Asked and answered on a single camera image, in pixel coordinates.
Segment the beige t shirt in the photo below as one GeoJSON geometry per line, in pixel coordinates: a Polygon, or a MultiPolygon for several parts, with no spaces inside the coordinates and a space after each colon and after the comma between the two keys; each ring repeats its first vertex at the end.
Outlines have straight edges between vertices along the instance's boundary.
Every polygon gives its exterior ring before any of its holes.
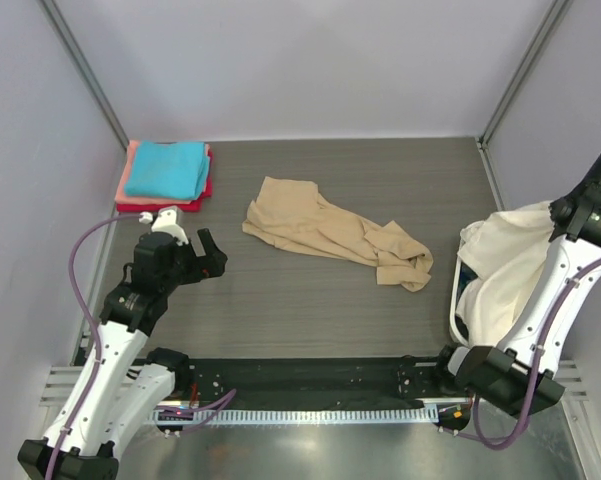
{"type": "Polygon", "coordinates": [[[311,181],[265,178],[242,231],[283,251],[373,267],[379,285],[418,292],[431,280],[424,244],[394,221],[381,226],[331,204],[311,181]]]}

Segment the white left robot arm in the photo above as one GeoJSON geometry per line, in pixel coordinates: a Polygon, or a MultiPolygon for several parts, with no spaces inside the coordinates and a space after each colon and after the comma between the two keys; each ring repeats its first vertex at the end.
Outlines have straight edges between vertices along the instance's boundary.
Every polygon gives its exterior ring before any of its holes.
{"type": "Polygon", "coordinates": [[[23,442],[17,460],[31,479],[113,479],[130,441],[167,397],[192,387],[187,355],[157,348],[128,388],[128,378],[169,296],[180,286],[224,274],[227,256],[207,229],[197,232],[197,255],[186,237],[164,227],[140,237],[130,273],[107,295],[93,348],[72,392],[39,440],[23,442]]]}

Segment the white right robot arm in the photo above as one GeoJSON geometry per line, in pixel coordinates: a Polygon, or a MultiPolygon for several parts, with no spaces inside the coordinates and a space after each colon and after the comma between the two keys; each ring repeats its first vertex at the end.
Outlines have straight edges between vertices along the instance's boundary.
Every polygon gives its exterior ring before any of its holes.
{"type": "Polygon", "coordinates": [[[433,388],[514,418],[556,404],[564,342],[601,278],[601,153],[567,195],[465,227],[457,260],[454,315],[468,337],[441,352],[433,388]]]}

